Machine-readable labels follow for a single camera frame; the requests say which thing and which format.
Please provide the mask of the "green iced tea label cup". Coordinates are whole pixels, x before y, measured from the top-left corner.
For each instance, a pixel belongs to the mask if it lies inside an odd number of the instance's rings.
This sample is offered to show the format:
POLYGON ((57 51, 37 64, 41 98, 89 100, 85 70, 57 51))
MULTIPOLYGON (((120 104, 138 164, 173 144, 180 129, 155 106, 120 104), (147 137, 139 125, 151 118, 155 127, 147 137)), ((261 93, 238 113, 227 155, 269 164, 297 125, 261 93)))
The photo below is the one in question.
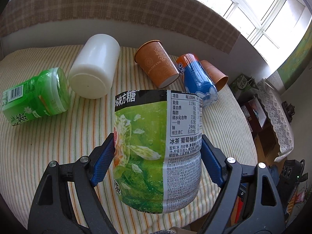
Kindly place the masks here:
POLYGON ((133 209, 171 213, 190 204, 201 177, 202 101, 174 90, 115 97, 113 175, 133 209))

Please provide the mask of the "green tea carton cup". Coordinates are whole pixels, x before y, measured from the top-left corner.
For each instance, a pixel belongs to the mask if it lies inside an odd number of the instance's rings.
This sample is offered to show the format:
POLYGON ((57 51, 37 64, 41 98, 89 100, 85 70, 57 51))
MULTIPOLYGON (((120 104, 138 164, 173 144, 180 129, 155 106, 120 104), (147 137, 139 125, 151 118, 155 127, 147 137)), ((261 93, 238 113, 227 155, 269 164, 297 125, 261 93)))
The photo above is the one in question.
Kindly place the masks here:
POLYGON ((42 71, 3 92, 2 113, 12 126, 66 112, 70 106, 67 78, 61 68, 42 71))

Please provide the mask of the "white plastic cup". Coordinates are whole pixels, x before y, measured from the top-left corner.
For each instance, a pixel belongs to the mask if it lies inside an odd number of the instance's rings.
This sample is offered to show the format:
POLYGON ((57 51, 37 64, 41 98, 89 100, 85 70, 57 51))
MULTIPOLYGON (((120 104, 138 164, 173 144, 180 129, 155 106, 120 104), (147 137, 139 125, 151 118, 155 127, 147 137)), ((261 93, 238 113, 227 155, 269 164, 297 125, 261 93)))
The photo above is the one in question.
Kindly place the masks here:
POLYGON ((120 56, 120 45, 107 34, 96 34, 88 39, 69 71, 72 90, 80 97, 98 99, 111 90, 120 56))

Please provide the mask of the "brown paper cup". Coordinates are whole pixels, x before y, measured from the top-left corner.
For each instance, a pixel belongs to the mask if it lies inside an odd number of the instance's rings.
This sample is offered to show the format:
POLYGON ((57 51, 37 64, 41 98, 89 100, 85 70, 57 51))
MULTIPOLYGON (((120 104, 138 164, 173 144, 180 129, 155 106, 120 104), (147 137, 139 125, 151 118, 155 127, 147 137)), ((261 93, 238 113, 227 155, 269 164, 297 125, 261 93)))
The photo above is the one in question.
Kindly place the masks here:
POLYGON ((227 84, 229 77, 207 60, 202 60, 200 63, 210 79, 213 81, 217 91, 223 89, 224 86, 227 84))

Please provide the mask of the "orange paper cup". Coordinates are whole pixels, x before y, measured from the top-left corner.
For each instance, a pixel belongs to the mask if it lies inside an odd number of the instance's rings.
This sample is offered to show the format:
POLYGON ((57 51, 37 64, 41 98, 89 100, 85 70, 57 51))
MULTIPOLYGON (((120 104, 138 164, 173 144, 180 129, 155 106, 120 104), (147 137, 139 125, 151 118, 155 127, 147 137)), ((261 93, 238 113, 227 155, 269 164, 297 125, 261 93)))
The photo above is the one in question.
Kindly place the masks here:
POLYGON ((180 76, 159 40, 151 40, 141 45, 135 52, 134 61, 158 88, 165 88, 180 76))

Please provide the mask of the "striped table cloth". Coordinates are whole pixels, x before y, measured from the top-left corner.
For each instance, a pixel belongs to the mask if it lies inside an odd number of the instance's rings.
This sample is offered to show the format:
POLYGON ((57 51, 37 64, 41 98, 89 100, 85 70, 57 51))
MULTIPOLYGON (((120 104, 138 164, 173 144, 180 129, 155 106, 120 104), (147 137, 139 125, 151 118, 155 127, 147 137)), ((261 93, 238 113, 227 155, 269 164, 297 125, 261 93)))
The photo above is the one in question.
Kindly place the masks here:
MULTIPOLYGON (((115 96, 154 85, 134 62, 134 48, 122 47, 112 90, 104 98, 89 100, 70 93, 67 112, 12 126, 1 117, 1 195, 17 220, 27 226, 31 204, 50 161, 71 163, 101 145, 113 130, 115 96)), ((242 110, 229 87, 218 101, 203 110, 203 132, 211 143, 241 164, 257 161, 254 141, 242 110)), ((96 193, 119 233, 153 233, 184 227, 207 214, 219 188, 203 172, 199 192, 185 208, 170 214, 147 214, 123 204, 117 197, 113 172, 108 171, 96 193)))

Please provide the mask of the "white lace covered side table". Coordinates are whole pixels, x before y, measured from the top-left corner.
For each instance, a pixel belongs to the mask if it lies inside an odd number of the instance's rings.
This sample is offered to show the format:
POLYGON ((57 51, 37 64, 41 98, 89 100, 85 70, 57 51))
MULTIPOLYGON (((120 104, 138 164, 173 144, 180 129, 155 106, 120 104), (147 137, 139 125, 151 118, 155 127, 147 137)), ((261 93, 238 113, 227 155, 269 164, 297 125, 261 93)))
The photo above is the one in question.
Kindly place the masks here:
POLYGON ((258 98, 268 114, 280 147, 280 152, 274 161, 281 162, 294 149, 293 130, 282 108, 280 94, 264 79, 257 83, 257 87, 259 89, 257 91, 258 98))

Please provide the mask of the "green cardboard box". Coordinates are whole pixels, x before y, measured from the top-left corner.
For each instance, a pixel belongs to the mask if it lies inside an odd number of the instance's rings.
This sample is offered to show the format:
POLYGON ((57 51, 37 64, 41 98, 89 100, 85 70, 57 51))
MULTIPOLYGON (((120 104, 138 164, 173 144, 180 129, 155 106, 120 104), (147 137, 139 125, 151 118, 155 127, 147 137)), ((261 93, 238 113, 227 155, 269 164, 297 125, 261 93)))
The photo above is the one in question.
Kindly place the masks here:
POLYGON ((230 90, 237 101, 252 97, 259 90, 253 77, 240 74, 231 84, 230 90))

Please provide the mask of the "blue and orange can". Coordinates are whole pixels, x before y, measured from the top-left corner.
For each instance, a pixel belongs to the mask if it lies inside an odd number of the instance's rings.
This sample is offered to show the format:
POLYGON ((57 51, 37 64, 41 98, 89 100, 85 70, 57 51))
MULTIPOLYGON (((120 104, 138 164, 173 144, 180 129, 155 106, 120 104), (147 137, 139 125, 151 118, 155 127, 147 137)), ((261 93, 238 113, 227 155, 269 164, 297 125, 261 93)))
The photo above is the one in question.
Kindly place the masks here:
POLYGON ((196 94, 208 107, 218 100, 217 89, 195 54, 183 54, 176 60, 186 92, 196 94))

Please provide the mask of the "brown plaid windowsill cloth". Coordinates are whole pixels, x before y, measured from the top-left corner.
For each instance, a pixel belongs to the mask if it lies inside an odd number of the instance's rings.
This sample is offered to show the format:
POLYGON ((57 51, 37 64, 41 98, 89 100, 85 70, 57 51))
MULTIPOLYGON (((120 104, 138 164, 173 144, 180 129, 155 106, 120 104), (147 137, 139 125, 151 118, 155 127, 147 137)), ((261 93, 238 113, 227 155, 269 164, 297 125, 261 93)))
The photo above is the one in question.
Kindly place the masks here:
POLYGON ((39 23, 74 19, 129 22, 180 33, 231 52, 239 31, 198 0, 10 0, 1 36, 39 23))

